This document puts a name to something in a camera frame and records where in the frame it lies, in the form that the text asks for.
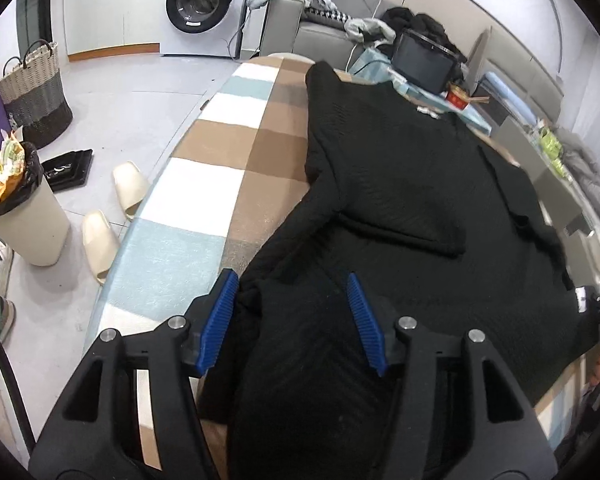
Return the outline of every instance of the black garment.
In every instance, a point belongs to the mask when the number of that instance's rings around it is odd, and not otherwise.
[[[311,187],[240,280],[199,409],[230,424],[235,479],[365,479],[395,381],[371,369],[346,279],[430,330],[482,329],[531,402],[597,341],[526,173],[455,115],[306,76]]]
[[[397,39],[400,38],[403,31],[411,28],[423,36],[426,36],[431,41],[435,41],[440,46],[455,53],[458,56],[458,61],[460,63],[467,62],[466,56],[449,40],[445,32],[445,27],[428,14],[422,12],[413,14],[406,7],[392,7],[391,9],[387,9],[380,19],[389,25],[389,27],[395,31],[396,35],[394,44],[380,45],[378,47],[378,50],[385,54],[389,59],[394,56],[394,48],[398,45]],[[462,75],[459,66],[456,66],[451,73],[451,81],[459,85],[464,82],[464,75]]]

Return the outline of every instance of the trash can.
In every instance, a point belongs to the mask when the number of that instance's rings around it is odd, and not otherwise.
[[[18,187],[0,202],[0,238],[27,263],[51,266],[60,257],[69,219],[43,173],[35,147],[23,142],[26,168]]]
[[[58,261],[69,227],[44,177],[26,202],[0,216],[0,238],[28,264],[41,267]]]

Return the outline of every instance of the wooden baseboard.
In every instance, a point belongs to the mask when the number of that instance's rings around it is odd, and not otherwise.
[[[160,52],[160,43],[141,43],[133,45],[108,46],[96,50],[87,50],[69,54],[69,61],[83,61],[96,57],[125,56],[126,54],[156,54]]]

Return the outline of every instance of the white trash bin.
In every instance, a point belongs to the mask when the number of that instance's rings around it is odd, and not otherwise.
[[[26,202],[0,216],[0,238],[27,263],[40,267],[58,261],[69,227],[44,177]]]

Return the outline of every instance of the washing machine door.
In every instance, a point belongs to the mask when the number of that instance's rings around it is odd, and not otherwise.
[[[167,15],[174,27],[198,34],[224,18],[232,0],[167,0]]]

